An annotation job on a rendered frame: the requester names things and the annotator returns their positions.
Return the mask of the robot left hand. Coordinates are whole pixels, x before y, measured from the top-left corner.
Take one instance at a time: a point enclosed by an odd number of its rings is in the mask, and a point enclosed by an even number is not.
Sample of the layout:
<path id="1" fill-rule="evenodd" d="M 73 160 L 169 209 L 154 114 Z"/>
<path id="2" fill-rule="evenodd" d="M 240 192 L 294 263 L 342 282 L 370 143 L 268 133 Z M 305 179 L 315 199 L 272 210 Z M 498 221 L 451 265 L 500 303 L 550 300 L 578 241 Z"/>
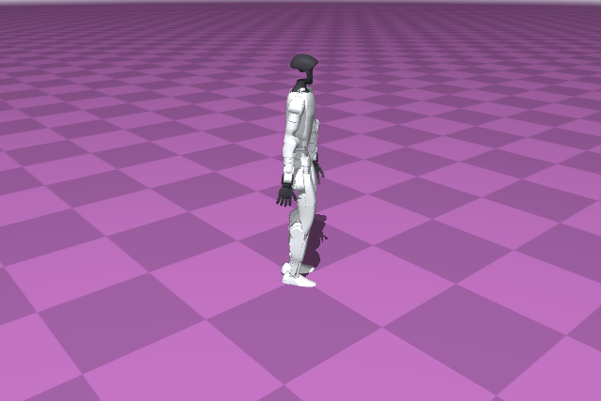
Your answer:
<path id="1" fill-rule="evenodd" d="M 321 173 L 322 177 L 324 177 L 324 173 L 323 173 L 322 169 L 319 167 L 319 164 L 317 162 L 318 162 L 318 155 L 316 154 L 316 161 L 313 161 L 313 164 L 314 164 L 314 167 L 316 170 L 317 184 L 319 184 L 319 173 L 318 172 Z"/>

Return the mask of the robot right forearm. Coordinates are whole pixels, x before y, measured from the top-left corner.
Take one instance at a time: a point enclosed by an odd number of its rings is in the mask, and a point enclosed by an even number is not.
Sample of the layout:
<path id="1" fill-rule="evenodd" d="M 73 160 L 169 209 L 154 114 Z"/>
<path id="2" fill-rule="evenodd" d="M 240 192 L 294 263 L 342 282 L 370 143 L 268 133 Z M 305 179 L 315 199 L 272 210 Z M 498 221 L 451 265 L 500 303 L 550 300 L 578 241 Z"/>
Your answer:
<path id="1" fill-rule="evenodd" d="M 292 175 L 295 171 L 294 166 L 293 166 L 295 164 L 295 157 L 296 157 L 296 152 L 294 150 L 295 145 L 296 145 L 296 143 L 292 138 L 287 138 L 285 140 L 285 144 L 283 147 L 284 183 L 292 182 Z"/>

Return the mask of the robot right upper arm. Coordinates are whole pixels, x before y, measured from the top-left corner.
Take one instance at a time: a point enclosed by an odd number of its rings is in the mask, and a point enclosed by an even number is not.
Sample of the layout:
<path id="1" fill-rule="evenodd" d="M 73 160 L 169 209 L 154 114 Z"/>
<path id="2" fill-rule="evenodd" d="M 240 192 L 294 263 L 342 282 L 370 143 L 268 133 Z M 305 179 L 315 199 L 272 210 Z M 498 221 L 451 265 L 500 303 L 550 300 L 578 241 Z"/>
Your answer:
<path id="1" fill-rule="evenodd" d="M 300 140 L 295 136 L 296 131 L 299 129 L 299 125 L 301 122 L 301 116 L 304 113 L 305 109 L 305 99 L 300 97 L 294 97 L 288 104 L 288 117 L 285 126 L 285 137 L 284 144 L 287 138 L 292 138 L 296 145 L 295 148 L 299 147 Z M 294 149 L 295 149 L 294 148 Z"/>

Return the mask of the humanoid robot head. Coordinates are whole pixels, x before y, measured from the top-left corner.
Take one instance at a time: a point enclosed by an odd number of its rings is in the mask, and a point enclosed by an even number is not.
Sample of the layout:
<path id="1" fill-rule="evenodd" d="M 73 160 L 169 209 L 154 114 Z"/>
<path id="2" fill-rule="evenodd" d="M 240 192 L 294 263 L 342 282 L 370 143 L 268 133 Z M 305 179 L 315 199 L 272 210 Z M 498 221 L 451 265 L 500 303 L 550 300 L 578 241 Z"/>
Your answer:
<path id="1" fill-rule="evenodd" d="M 308 54 L 298 54 L 291 60 L 291 68 L 298 69 L 300 72 L 306 72 L 307 79 L 299 79 L 290 93 L 298 92 L 301 88 L 305 88 L 305 90 L 301 92 L 309 93 L 306 84 L 311 85 L 313 83 L 313 68 L 317 63 L 318 61 Z"/>

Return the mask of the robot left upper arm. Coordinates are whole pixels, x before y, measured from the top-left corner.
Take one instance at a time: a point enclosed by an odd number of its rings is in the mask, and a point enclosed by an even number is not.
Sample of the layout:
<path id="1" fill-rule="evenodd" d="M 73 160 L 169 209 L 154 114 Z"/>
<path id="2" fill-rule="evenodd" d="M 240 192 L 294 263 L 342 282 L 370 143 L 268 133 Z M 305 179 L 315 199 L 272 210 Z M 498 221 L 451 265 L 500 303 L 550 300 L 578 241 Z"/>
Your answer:
<path id="1" fill-rule="evenodd" d="M 312 88 L 312 87 L 310 87 L 310 86 L 307 86 L 307 87 L 311 88 L 311 89 L 312 89 L 312 91 L 313 91 L 313 88 Z M 314 93 L 314 91 L 313 91 L 313 93 Z M 318 121 L 316 118 L 314 118 L 314 123 L 313 123 L 312 132 L 314 132 L 314 131 L 317 131 L 317 129 L 319 128 L 319 125 L 320 125 L 320 124 L 319 124 L 319 121 Z"/>

